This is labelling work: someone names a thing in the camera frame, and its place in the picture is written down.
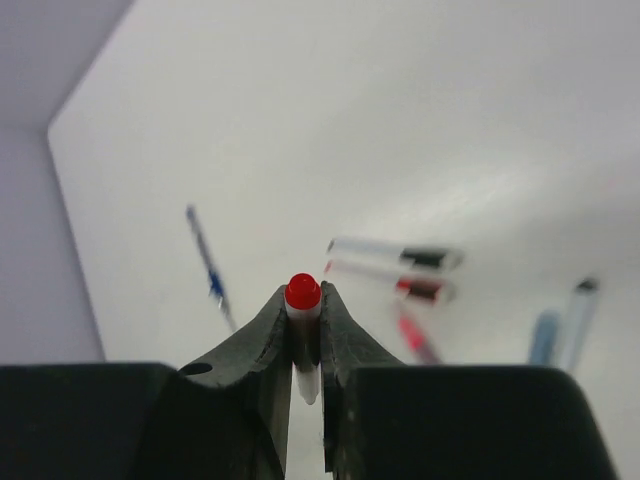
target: blue pen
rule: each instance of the blue pen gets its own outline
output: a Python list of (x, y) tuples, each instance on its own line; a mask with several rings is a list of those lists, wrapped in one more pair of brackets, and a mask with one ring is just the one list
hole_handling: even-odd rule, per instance
[(533, 331), (529, 364), (552, 365), (559, 330), (560, 316), (557, 312), (545, 310), (540, 314)]
[(196, 238), (196, 243), (198, 245), (198, 251), (200, 252), (200, 256), (202, 257), (202, 261), (207, 269), (207, 275), (209, 276), (210, 283), (210, 291), (209, 293), (216, 297), (218, 300), (218, 308), (222, 312), (225, 320), (229, 324), (232, 332), (235, 332), (238, 327), (231, 316), (231, 309), (229, 307), (229, 300), (227, 299), (227, 295), (224, 291), (224, 287), (222, 285), (222, 280), (220, 279), (220, 273), (216, 268), (213, 260), (211, 258), (211, 254), (209, 253), (209, 248), (207, 247), (206, 242), (204, 241), (204, 235), (202, 233), (202, 228), (200, 227), (200, 222), (198, 221), (198, 216), (196, 215), (196, 209), (193, 205), (189, 205), (187, 207), (187, 220), (189, 221), (189, 225), (191, 226), (191, 231)]

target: pen cap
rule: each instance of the pen cap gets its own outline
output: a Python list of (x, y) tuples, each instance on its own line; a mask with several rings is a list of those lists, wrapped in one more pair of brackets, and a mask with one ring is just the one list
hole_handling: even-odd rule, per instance
[(312, 405), (320, 392), (320, 312), (322, 289), (307, 273), (295, 275), (284, 291), (284, 304), (293, 340), (298, 389)]
[(298, 273), (289, 280), (284, 300), (289, 318), (315, 320), (320, 316), (322, 289), (311, 275)]

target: red marker cap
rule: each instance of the red marker cap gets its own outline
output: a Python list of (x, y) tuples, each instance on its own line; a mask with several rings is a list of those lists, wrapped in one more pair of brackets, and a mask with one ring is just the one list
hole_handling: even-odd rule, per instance
[(308, 273), (294, 275), (284, 291), (286, 302), (297, 310), (309, 310), (318, 305), (321, 298), (320, 285)]

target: lavender wall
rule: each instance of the lavender wall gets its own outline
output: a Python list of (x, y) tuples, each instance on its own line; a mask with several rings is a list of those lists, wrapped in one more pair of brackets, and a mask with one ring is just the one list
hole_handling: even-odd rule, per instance
[(45, 138), (0, 129), (0, 364), (103, 358)]

